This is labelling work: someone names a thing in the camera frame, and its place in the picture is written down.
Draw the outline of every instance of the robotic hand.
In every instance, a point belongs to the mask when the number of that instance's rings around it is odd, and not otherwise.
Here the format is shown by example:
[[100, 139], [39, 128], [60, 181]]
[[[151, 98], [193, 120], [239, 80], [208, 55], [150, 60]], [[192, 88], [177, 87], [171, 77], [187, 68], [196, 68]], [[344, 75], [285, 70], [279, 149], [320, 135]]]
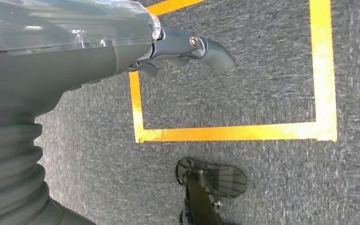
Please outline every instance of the robotic hand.
[[150, 76], [158, 74], [151, 61], [168, 59], [182, 67], [190, 60], [198, 60], [216, 70], [227, 73], [234, 67], [231, 54], [219, 43], [191, 31], [162, 27], [161, 34], [146, 55], [136, 60], [127, 71], [140, 70]]

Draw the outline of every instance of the yellow tape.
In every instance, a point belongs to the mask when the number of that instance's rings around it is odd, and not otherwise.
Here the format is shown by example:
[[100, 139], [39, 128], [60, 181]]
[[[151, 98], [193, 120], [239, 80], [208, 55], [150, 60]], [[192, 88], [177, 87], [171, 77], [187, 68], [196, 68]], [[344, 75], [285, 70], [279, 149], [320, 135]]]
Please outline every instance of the yellow tape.
[[[202, 0], [167, 0], [148, 9], [156, 15], [171, 12]], [[314, 67], [316, 122], [235, 127], [144, 129], [138, 72], [130, 73], [135, 140], [235, 141], [313, 139], [337, 140], [336, 95], [332, 49], [330, 0], [311, 0], [311, 37]]]
[[338, 138], [330, 0], [310, 0], [315, 116], [325, 130], [318, 140]]
[[205, 0], [166, 0], [147, 9], [155, 15], [162, 15], [203, 1]]

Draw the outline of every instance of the gray carpet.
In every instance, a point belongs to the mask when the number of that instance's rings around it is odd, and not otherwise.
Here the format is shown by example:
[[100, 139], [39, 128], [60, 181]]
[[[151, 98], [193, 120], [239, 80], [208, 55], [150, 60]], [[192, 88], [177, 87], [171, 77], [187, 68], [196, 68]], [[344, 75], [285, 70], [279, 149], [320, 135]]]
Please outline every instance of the gray carpet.
[[[238, 65], [223, 75], [159, 62], [159, 78], [141, 77], [146, 128], [315, 120], [307, 0], [207, 0], [160, 19], [221, 42]], [[226, 222], [360, 224], [360, 0], [333, 1], [332, 24], [337, 142], [136, 144], [123, 74], [66, 93], [38, 118], [51, 195], [101, 225], [178, 224], [174, 166], [189, 156], [249, 177], [244, 195], [224, 201]]]

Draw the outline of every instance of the bolt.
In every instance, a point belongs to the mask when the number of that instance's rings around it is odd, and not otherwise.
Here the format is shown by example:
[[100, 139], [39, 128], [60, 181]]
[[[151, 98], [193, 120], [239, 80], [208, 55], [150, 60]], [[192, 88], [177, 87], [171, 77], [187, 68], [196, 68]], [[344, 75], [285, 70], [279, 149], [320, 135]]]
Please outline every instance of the bolt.
[[193, 46], [194, 48], [196, 48], [199, 44], [199, 38], [196, 34], [191, 34], [190, 35], [190, 44], [191, 46]]

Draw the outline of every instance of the transparent plastic cover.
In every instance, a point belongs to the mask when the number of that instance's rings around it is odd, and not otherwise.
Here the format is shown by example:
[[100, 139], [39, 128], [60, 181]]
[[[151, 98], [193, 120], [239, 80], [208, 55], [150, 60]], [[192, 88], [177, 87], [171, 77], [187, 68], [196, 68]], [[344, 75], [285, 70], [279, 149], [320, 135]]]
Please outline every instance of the transparent plastic cover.
[[130, 0], [0, 0], [0, 52], [151, 44], [158, 18]]

